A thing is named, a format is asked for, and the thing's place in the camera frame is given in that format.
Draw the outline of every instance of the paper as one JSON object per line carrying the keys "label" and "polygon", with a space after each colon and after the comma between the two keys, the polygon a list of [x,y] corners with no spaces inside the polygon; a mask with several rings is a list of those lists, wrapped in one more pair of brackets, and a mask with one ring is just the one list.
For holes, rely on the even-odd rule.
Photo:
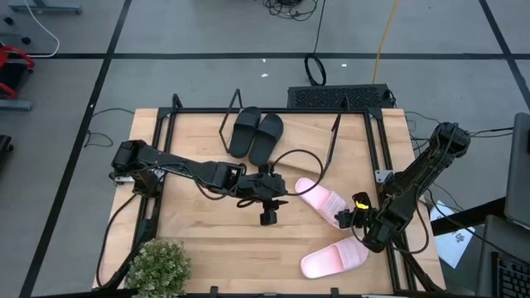
{"label": "paper", "polygon": [[[444,215],[451,215],[454,212],[447,208],[441,201],[437,201],[436,205],[438,209]],[[443,217],[436,208],[433,208],[431,211],[431,221],[441,219]],[[454,231],[453,233],[447,233],[444,235],[434,237],[436,243],[436,249],[438,250],[438,257],[444,260],[449,266],[456,268],[458,262],[462,258],[462,255],[465,252],[468,244],[470,244],[473,234],[466,231],[465,229],[460,229]]]}

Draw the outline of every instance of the red object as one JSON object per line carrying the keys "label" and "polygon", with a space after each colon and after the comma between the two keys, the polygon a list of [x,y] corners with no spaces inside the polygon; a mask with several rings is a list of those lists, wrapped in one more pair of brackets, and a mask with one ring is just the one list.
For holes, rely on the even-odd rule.
{"label": "red object", "polygon": [[[16,53],[20,56],[21,59],[24,59],[26,62],[27,62],[27,65],[26,66],[20,66],[20,67],[26,67],[28,70],[32,70],[33,67],[35,66],[35,62],[33,61],[33,59],[28,56],[26,53],[24,53],[23,51],[21,50],[18,50],[17,48],[14,48],[12,46],[2,46],[0,47],[0,73],[3,71],[3,70],[6,70],[6,67],[7,67],[7,61],[9,60],[9,54],[10,53]],[[0,80],[0,93],[3,93],[3,97],[5,99],[16,99],[17,98],[17,91],[14,89],[15,87],[13,86],[16,86],[17,83],[13,84],[12,83],[12,80],[11,80],[11,71],[5,71],[7,73],[7,77],[3,76],[3,75],[0,75],[0,78],[2,78]]]}

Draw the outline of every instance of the gray floor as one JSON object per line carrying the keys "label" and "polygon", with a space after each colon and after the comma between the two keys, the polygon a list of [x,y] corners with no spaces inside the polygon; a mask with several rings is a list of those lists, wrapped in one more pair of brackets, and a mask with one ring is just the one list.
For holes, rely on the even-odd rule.
{"label": "gray floor", "polygon": [[[530,2],[488,0],[514,53],[530,52],[525,12]],[[37,15],[61,40],[60,53],[105,53],[123,0],[83,1],[84,14]],[[392,1],[327,0],[318,51],[374,53]],[[307,22],[270,16],[252,0],[132,0],[117,53],[308,52],[315,45],[320,10]],[[54,43],[25,14],[0,31],[19,31],[30,46],[4,42],[28,52],[53,50]],[[501,53],[479,2],[403,1],[384,52]],[[21,96],[35,103],[30,113],[0,112],[0,134],[14,137],[16,150],[0,179],[0,288],[18,296],[36,244],[68,161],[75,135],[102,60],[38,60]],[[323,60],[328,84],[367,84],[373,60]],[[530,61],[517,61],[530,77]],[[400,108],[469,131],[512,125],[526,105],[505,60],[382,60],[378,82],[388,83]],[[186,107],[223,107],[236,88],[247,105],[285,107],[289,86],[308,85],[301,60],[113,60],[96,110],[155,108],[178,93]],[[435,123],[410,115],[417,137],[428,137]],[[132,117],[109,112],[90,128],[115,143],[126,139]],[[510,137],[474,139],[468,154],[437,182],[465,208],[505,193]],[[108,220],[114,187],[107,178],[116,150],[87,147],[79,157],[33,295],[88,291]],[[436,199],[452,204],[433,188]],[[472,242],[456,271],[444,268],[454,288],[473,288]]]}

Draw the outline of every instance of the black slipper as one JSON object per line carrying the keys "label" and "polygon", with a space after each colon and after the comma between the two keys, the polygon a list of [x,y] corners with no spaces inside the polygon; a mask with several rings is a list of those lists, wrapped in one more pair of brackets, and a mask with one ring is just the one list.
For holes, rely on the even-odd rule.
{"label": "black slipper", "polygon": [[243,158],[247,155],[261,117],[262,111],[256,107],[244,108],[239,113],[230,138],[229,153],[231,156]]}
{"label": "black slipper", "polygon": [[276,114],[267,114],[263,121],[259,123],[258,130],[254,136],[254,144],[248,154],[250,163],[255,166],[265,165],[282,134],[282,119]]}

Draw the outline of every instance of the pink slipper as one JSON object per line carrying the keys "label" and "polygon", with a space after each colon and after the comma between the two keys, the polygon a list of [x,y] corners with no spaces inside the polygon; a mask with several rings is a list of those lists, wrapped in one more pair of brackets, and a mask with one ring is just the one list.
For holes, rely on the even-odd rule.
{"label": "pink slipper", "polygon": [[301,272],[314,279],[346,272],[363,265],[368,249],[354,236],[342,239],[301,259]]}
{"label": "pink slipper", "polygon": [[[295,185],[295,191],[300,193],[309,189],[314,184],[315,182],[313,182],[311,179],[300,178]],[[327,190],[326,188],[318,185],[314,189],[301,195],[301,197],[328,223],[340,229],[339,221],[335,218],[335,216],[339,213],[339,211],[347,209],[348,205],[339,195],[337,195],[334,191]]]}

